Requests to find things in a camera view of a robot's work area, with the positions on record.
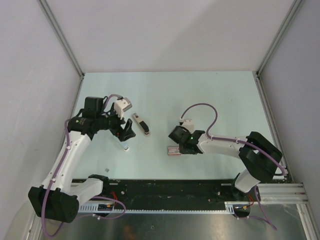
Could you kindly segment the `beige black stapler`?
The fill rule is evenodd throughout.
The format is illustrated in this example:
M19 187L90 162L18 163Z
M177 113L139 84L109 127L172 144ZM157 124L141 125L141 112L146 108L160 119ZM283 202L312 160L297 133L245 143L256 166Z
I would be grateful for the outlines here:
M151 134L151 132L150 132L150 128L146 124L146 122L137 113L133 113L132 117L133 117L134 121L137 123L137 125L140 128L143 135L149 136Z

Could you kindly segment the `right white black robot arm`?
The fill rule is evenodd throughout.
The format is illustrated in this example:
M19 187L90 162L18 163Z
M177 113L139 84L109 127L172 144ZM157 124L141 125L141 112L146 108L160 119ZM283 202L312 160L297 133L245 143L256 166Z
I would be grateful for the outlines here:
M203 130L190 132L177 125L168 137L179 146L183 155L221 154L240 159L245 170L239 173L230 188L231 196L242 201L259 183L269 182L274 176L284 176L280 165L283 154L263 135L252 131L243 137L209 136Z

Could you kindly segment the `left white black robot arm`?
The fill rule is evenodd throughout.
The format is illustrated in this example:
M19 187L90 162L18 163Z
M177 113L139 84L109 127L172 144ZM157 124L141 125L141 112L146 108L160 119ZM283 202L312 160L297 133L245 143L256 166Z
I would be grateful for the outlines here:
M92 174L74 189L71 183L82 155L99 131L110 131L120 142L136 136L133 121L124 118L132 107L131 101L121 95L116 98L106 111L109 97L86 97L84 107L65 122L65 140L53 167L40 186L28 192L38 217L71 223L84 203L93 197L105 200L110 196L106 176Z

